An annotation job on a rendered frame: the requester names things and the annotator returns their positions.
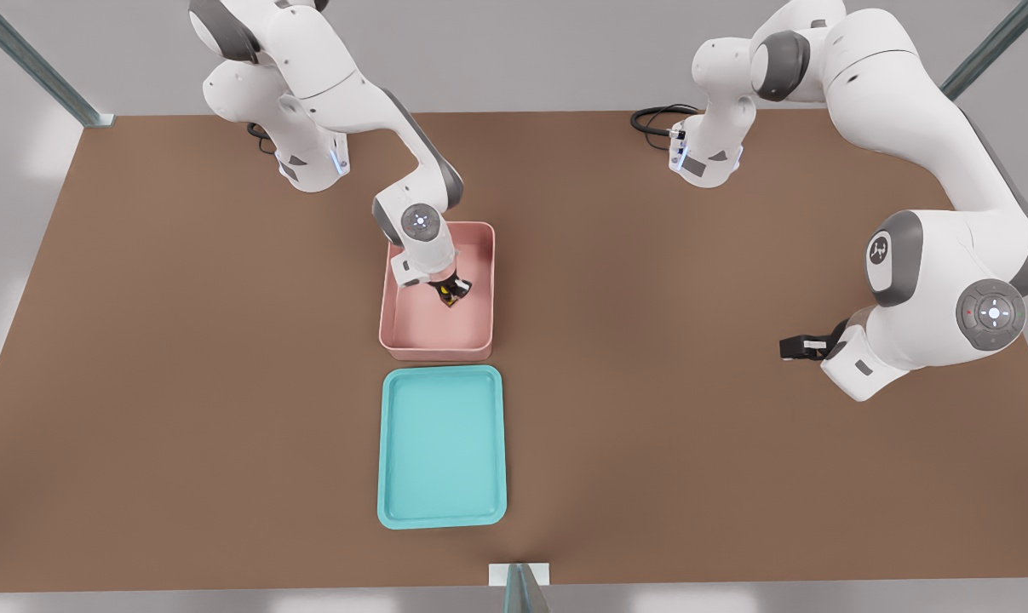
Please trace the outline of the pale blue-green tray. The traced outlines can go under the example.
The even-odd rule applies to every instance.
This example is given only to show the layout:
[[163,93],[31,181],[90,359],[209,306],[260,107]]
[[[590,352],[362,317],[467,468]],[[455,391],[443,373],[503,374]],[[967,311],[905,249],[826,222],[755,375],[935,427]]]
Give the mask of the pale blue-green tray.
[[382,526],[491,526],[507,504],[501,373],[485,364],[390,372],[377,482]]

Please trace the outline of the pink plastic box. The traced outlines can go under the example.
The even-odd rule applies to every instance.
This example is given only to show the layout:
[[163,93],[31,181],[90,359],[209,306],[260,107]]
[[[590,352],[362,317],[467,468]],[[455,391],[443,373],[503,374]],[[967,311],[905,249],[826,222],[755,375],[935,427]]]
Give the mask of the pink plastic box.
[[495,303],[495,232],[482,221],[456,221],[458,275],[472,283],[455,306],[444,306],[427,284],[400,288],[393,271],[402,249],[390,244],[382,291],[380,342],[394,358],[416,362],[479,362],[491,356]]

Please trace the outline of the silver frame post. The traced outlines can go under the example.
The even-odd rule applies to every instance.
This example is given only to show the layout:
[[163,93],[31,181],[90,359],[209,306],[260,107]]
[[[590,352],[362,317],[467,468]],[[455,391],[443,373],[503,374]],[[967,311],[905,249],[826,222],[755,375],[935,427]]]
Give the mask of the silver frame post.
[[42,55],[27,42],[6,19],[0,15],[0,49],[13,60],[20,69],[43,87],[66,112],[86,129],[108,128],[115,123],[115,116],[98,112],[90,103]]
[[489,586],[503,587],[503,613],[551,613],[542,590],[549,583],[549,563],[489,565]]
[[1005,15],[996,27],[992,28],[982,42],[974,48],[970,55],[962,60],[960,65],[942,82],[939,89],[949,100],[957,100],[985,70],[996,62],[1000,55],[1028,31],[1028,0],[1019,0],[1015,8]]

